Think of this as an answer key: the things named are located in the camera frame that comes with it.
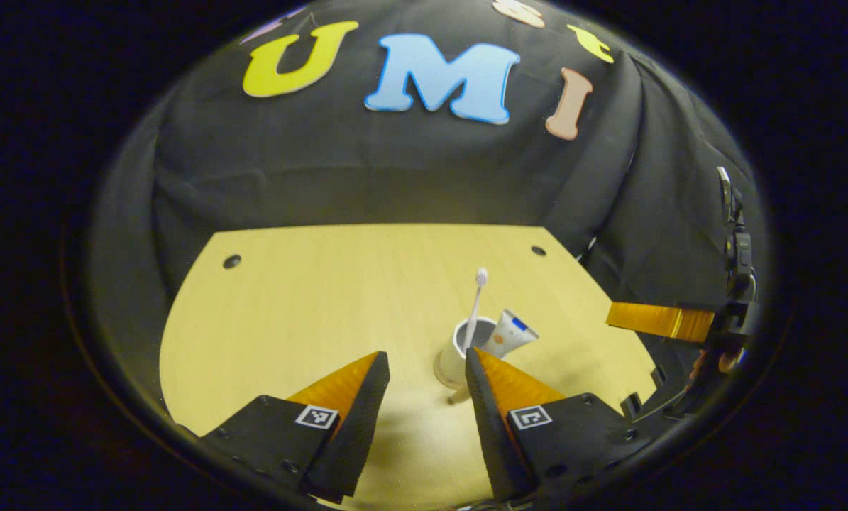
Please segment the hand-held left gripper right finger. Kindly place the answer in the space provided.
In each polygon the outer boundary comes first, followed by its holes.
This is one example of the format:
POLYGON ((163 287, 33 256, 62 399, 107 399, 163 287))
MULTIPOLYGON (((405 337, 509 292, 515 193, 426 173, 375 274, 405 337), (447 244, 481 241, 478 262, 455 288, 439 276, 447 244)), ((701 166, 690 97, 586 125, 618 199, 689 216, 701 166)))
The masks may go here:
POLYGON ((501 502, 589 502, 654 440, 591 392, 566 397, 479 348, 466 353, 466 378, 501 502))

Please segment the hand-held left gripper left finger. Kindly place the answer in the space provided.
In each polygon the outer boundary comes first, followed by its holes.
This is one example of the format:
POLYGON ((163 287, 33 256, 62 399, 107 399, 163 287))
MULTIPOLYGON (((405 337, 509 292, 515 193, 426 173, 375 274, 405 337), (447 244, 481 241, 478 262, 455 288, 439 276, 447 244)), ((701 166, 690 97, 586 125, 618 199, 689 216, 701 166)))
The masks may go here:
POLYGON ((375 351, 290 398, 259 395, 201 442, 274 486, 339 504, 355 495, 389 381, 375 351))

